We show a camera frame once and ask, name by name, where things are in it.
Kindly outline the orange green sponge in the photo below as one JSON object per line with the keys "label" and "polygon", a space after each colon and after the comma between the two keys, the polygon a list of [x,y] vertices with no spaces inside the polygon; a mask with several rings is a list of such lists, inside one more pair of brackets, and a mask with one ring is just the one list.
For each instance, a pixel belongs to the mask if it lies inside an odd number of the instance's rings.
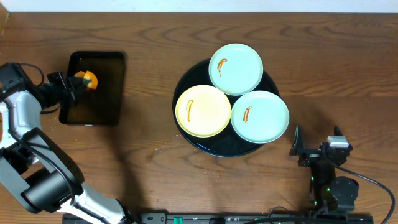
{"label": "orange green sponge", "polygon": [[82,85],[86,89],[91,89],[91,90],[97,89],[98,79],[94,73],[92,73],[90,71],[86,71],[86,72],[79,71],[76,74],[74,74],[74,77],[80,78]]}

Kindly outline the yellow plate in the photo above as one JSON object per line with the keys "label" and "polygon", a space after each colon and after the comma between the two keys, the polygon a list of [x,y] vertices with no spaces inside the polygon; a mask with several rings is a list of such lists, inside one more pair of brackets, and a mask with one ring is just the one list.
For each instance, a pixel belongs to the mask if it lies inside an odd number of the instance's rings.
{"label": "yellow plate", "polygon": [[227,127],[231,119],[231,103],[221,90],[210,85],[197,85],[178,97],[174,115],[186,133],[209,138]]}

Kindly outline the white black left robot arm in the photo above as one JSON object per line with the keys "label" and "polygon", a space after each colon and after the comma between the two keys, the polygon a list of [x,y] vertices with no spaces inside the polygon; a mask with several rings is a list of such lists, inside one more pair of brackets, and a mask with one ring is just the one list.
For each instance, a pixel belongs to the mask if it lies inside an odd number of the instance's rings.
{"label": "white black left robot arm", "polygon": [[1,184],[29,212],[59,212],[88,223],[138,223],[117,199],[85,184],[75,161],[42,130],[42,110],[75,100],[89,80],[60,73],[33,84],[17,63],[1,67]]}

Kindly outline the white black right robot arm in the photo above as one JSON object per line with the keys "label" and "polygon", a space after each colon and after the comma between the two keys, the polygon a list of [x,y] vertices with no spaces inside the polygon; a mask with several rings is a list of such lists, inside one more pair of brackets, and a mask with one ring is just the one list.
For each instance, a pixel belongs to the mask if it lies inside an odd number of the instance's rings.
{"label": "white black right robot arm", "polygon": [[353,150],[351,144],[343,136],[339,128],[334,128],[334,135],[328,136],[326,142],[318,149],[305,147],[303,131],[296,127],[291,156],[298,156],[300,167],[309,167],[310,201],[315,209],[310,215],[327,215],[332,213],[349,213],[354,210],[358,197],[359,184],[356,180],[336,176],[335,169],[346,162]]}

